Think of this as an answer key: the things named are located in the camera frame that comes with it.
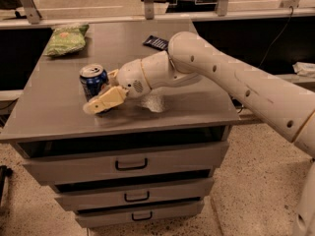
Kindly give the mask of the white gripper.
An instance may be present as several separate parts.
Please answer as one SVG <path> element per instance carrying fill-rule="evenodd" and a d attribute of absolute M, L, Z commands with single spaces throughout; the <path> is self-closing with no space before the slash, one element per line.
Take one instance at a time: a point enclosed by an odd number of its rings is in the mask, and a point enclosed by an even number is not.
<path fill-rule="evenodd" d="M 138 98 L 151 91 L 140 59 L 126 63 L 119 70 L 110 71 L 107 76 L 111 88 L 85 103 L 85 113 L 97 114 L 122 104 L 127 94 L 131 98 Z"/>

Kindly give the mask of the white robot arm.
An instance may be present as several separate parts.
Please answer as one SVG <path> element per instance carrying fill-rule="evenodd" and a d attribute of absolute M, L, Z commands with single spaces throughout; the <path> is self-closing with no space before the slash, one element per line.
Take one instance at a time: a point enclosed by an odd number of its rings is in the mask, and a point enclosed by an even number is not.
<path fill-rule="evenodd" d="M 181 31 L 165 50 L 110 72 L 84 105 L 97 114 L 161 87 L 190 85 L 204 76 L 250 109 L 286 140 L 315 158 L 315 92 L 218 51 L 196 33 Z"/>

